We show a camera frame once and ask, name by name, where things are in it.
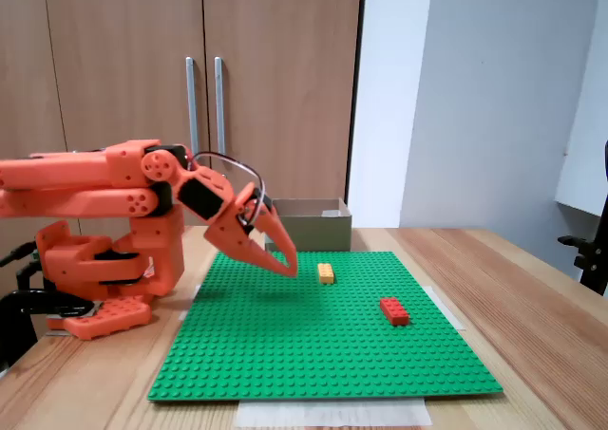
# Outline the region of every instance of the black chair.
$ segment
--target black chair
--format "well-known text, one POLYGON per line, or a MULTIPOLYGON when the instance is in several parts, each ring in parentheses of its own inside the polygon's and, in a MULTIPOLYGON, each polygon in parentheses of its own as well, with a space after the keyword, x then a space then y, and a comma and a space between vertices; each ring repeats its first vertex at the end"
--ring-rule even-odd
MULTIPOLYGON (((608 178, 608 142, 605 147, 606 178, 608 178)), ((574 260, 574 265, 582 269, 580 283, 598 294, 606 291, 608 284, 608 197, 604 203, 604 210, 599 218, 596 238, 588 242, 584 238, 565 235, 558 241, 569 247, 577 247, 579 255, 574 260)))

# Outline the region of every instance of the wooden table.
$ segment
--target wooden table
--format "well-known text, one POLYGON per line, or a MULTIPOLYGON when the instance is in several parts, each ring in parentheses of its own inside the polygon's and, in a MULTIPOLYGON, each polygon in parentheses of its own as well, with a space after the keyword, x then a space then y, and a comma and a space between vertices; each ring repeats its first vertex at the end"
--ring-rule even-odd
MULTIPOLYGON (((184 235, 186 272, 152 324, 92 342, 44 337, 0 380, 0 428, 232 428, 236 402, 146 399, 216 251, 184 235)), ((393 251, 463 322, 504 387, 427 400, 435 429, 608 428, 608 304, 495 234, 362 229, 356 251, 393 251)))

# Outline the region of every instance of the paper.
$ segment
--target paper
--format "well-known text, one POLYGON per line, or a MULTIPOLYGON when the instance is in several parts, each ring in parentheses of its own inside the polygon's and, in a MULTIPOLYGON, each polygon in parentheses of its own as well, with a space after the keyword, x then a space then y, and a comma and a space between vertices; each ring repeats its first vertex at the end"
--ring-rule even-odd
POLYGON ((236 427, 432 425, 425 399, 241 401, 236 427))
MULTIPOLYGON (((192 296, 193 300, 197 297, 197 294, 199 293, 199 289, 200 289, 200 285, 196 285, 195 288, 194 288, 194 295, 192 296)), ((188 310, 189 309, 185 309, 184 311, 182 311, 180 313, 180 316, 178 316, 178 321, 184 321, 186 319, 186 316, 188 315, 188 310)))
POLYGON ((430 297, 430 300, 433 301, 433 303, 444 314, 449 323, 452 324, 456 330, 465 330, 465 326, 463 326, 463 324, 458 320, 458 318, 454 316, 454 313, 452 313, 449 308, 446 307, 446 304, 442 302, 442 300, 433 290, 432 286, 422 286, 422 289, 425 290, 428 297, 430 297))
POLYGON ((340 217, 339 210, 324 210, 321 212, 321 217, 323 218, 338 218, 340 217))

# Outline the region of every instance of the metal handle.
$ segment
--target metal handle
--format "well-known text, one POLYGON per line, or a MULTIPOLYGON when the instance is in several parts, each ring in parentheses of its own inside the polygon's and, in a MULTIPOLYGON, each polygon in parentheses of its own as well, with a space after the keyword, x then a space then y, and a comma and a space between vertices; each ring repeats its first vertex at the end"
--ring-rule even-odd
POLYGON ((197 95, 194 91, 194 60, 186 57, 186 83, 188 87, 188 117, 190 118, 190 147, 193 154, 199 150, 199 119, 197 117, 197 95))
POLYGON ((218 152, 226 154, 226 137, 224 127, 224 76, 223 61, 216 57, 216 113, 218 117, 218 152))

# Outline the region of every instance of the cabinet door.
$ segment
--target cabinet door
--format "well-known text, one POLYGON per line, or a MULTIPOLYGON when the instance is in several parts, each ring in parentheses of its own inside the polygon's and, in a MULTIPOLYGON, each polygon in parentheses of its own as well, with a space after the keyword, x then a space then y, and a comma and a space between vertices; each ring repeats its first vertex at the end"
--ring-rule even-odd
MULTIPOLYGON (((223 59, 226 154, 272 197, 344 196, 359 0, 203 0, 211 147, 223 59)), ((213 167, 242 187, 230 164, 213 167)))
MULTIPOLYGON (((66 151, 45 0, 0 0, 0 43, 0 159, 66 151)), ((33 240, 36 232, 52 221, 0 219, 0 256, 33 240)), ((71 228, 78 233, 77 222, 71 228)), ((24 259, 0 269, 0 297, 17 288, 14 274, 26 264, 24 259)), ((40 274, 32 285, 42 286, 40 274)))
MULTIPOLYGON (((129 139, 190 145, 187 56, 195 61, 199 146, 208 148, 202 0, 47 2, 68 150, 129 139)), ((81 225, 83 234, 121 230, 112 221, 81 225)))

